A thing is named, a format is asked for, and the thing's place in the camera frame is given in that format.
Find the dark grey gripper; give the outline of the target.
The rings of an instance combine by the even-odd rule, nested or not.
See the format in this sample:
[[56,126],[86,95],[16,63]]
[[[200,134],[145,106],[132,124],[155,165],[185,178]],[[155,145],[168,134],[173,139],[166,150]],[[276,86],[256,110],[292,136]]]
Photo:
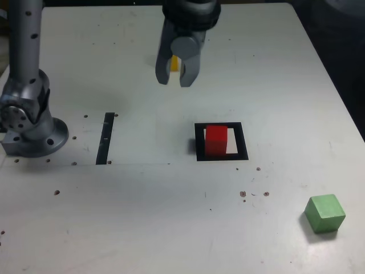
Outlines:
[[180,86],[190,87],[200,72],[201,51],[206,31],[193,31],[175,27],[165,20],[157,53],[155,74],[160,84],[167,85],[171,70],[172,55],[181,60]]

